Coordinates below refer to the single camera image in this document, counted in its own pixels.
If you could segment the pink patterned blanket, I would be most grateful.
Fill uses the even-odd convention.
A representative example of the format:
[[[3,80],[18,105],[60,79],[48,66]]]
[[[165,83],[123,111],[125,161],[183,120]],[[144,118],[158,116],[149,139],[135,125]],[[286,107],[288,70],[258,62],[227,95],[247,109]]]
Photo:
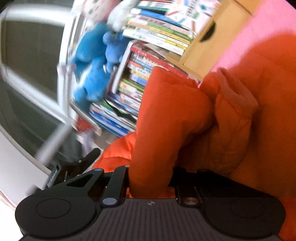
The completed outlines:
[[[295,8],[263,1],[213,69],[222,67],[248,87],[295,92]]]

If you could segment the orange puffer jacket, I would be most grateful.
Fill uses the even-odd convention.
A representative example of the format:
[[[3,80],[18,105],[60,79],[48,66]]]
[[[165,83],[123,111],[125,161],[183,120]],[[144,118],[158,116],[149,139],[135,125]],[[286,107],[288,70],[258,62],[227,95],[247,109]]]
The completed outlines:
[[[152,71],[135,132],[104,150],[95,168],[129,166],[134,198],[172,197],[173,168],[208,169],[278,197],[295,240],[295,34],[252,47],[201,84]]]

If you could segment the row of upright books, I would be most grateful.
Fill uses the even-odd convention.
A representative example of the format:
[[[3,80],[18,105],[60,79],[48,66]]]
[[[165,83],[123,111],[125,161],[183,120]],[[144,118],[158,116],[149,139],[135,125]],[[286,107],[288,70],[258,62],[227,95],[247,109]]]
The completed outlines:
[[[135,130],[144,88],[154,67],[188,76],[166,56],[169,52],[182,56],[200,34],[166,16],[173,2],[139,1],[121,31],[115,32],[122,33],[130,42],[121,63],[113,68],[106,97],[91,104],[89,113],[100,126],[117,136]]]

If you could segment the pink white bunny plush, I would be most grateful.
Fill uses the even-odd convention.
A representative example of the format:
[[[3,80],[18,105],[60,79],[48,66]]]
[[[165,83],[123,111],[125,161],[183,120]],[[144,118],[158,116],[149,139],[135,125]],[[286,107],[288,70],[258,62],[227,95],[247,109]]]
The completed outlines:
[[[105,22],[114,32],[120,32],[128,14],[138,3],[138,0],[90,0],[83,2],[82,12],[93,22]]]

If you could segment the wooden drawer organizer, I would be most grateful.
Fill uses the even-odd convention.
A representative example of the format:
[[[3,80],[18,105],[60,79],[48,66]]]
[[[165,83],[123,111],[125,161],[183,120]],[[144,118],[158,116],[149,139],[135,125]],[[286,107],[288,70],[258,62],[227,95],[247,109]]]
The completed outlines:
[[[169,52],[166,60],[202,80],[252,17],[261,1],[222,1],[201,34],[182,56]]]

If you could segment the blue plush toy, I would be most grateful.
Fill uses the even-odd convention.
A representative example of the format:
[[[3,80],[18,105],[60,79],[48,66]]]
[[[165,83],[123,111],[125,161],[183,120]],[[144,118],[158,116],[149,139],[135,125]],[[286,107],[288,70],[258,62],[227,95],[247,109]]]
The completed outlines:
[[[96,102],[104,98],[114,66],[121,63],[130,39],[115,33],[106,23],[97,23],[80,40],[71,59],[75,75],[90,70],[83,83],[74,91],[76,102]]]

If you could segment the white pencil pattern box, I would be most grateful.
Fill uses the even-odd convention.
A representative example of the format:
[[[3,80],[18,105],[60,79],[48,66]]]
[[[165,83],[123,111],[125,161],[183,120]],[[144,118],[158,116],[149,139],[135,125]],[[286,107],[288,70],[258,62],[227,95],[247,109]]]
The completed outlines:
[[[187,0],[174,1],[166,16],[196,34],[200,34],[218,11],[221,1]]]

